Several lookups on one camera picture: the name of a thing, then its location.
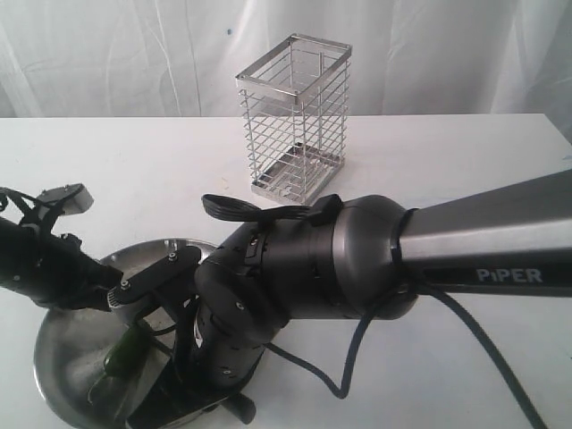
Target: robotic arm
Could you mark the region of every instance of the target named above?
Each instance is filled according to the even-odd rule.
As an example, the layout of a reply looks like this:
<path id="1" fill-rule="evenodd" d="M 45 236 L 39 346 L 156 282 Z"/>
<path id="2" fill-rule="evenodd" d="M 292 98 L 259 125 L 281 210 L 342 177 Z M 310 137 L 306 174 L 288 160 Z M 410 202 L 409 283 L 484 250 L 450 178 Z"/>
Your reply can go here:
<path id="1" fill-rule="evenodd" d="M 81 269 L 58 282 L 65 287 L 57 293 L 55 282 L 44 281 L 53 279 L 52 273 L 39 273 L 30 262 L 37 262 L 37 253 L 31 258 L 28 250 L 10 250 L 35 248 L 38 239 L 23 231 L 22 223 L 0 222 L 2 238 L 9 239 L 0 247 L 13 254 L 0 267 L 5 287 L 14 289 L 14 275 L 28 276 L 14 271 L 25 266 L 30 286 L 17 291 L 40 305 L 106 310 L 98 295 L 105 290 L 112 310 L 127 322 L 157 306 L 176 322 L 172 359 L 127 419 L 134 429 L 166 426 L 218 404 L 248 423 L 255 408 L 240 390 L 265 349 L 311 370 L 344 398 L 351 356 L 355 359 L 369 322 L 399 318 L 419 294 L 572 296 L 572 171 L 419 210 L 379 196 L 344 203 L 333 195 L 311 207 L 270 210 L 217 196 L 204 196 L 203 202 L 213 217 L 241 225 L 202 264 L 182 249 L 120 282 L 117 273 L 76 253 L 77 260 L 66 264 Z M 92 300 L 85 293 L 73 303 L 65 299 L 78 296 L 78 290 L 90 290 Z M 361 321 L 341 389 L 271 343 L 290 319 L 310 318 Z M 479 340 L 490 345 L 488 337 Z M 545 427 L 530 408 L 523 410 L 534 427 Z"/>

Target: metal wire basket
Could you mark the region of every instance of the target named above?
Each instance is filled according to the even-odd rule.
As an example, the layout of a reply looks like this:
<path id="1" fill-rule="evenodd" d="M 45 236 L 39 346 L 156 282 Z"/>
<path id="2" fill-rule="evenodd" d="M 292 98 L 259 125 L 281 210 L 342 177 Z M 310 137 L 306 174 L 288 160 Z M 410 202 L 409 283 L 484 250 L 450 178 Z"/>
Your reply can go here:
<path id="1" fill-rule="evenodd" d="M 350 56 L 293 34 L 236 77 L 254 192 L 309 204 L 343 166 Z"/>

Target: chrome utensil holder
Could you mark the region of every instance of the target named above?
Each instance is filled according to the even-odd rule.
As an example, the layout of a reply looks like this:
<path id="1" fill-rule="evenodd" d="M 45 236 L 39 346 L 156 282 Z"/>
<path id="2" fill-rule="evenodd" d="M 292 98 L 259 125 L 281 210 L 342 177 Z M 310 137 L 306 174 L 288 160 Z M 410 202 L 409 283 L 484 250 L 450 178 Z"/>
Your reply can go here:
<path id="1" fill-rule="evenodd" d="M 236 77 L 254 192 L 306 205 L 343 166 L 350 56 L 293 34 Z"/>

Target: white table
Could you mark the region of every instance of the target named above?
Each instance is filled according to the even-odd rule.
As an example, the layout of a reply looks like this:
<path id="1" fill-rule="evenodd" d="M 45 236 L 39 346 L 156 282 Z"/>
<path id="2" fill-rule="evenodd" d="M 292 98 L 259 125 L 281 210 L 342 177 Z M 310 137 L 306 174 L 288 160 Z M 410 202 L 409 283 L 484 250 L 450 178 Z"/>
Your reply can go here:
<path id="1" fill-rule="evenodd" d="M 203 213 L 221 193 L 260 206 L 250 192 L 238 118 L 0 120 L 0 184 L 30 194 L 83 182 L 96 203 L 63 218 L 102 257 L 157 238 L 218 243 L 237 225 Z M 384 116 L 349 120 L 348 162 L 326 188 L 345 199 L 384 194 L 403 206 L 453 198 L 562 171 L 572 147 L 541 114 Z M 14 211 L 7 217 L 16 221 Z M 32 351 L 45 310 L 0 290 L 0 425 L 66 427 L 40 398 Z M 549 427 L 572 421 L 572 301 L 459 296 L 513 365 Z M 356 322 L 294 321 L 276 343 L 338 380 Z M 395 322 L 376 322 L 360 350 L 349 397 L 267 354 L 246 393 L 253 428 L 527 427 L 496 368 L 465 326 L 421 298 Z M 225 410 L 192 427 L 241 427 Z"/>

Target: stainless steel bowl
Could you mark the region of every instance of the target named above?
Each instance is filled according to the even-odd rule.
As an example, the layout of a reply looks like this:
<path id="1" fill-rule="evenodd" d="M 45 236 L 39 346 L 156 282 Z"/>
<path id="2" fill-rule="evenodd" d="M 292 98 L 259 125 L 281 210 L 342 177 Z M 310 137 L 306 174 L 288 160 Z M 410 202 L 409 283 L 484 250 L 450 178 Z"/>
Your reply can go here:
<path id="1" fill-rule="evenodd" d="M 188 239 L 153 240 L 124 248 L 105 257 L 128 279 L 178 248 L 196 246 L 207 257 L 215 246 Z M 148 320 L 154 328 L 171 323 L 162 311 Z M 145 397 L 163 368 L 166 357 L 153 350 L 139 377 L 130 384 L 110 383 L 103 402 L 93 404 L 88 392 L 103 374 L 103 361 L 127 327 L 119 318 L 101 311 L 49 310 L 42 323 L 34 351 L 34 374 L 42 397 L 67 424 L 80 429 L 124 428 L 125 404 L 133 410 Z M 166 337 L 169 345 L 172 336 Z"/>

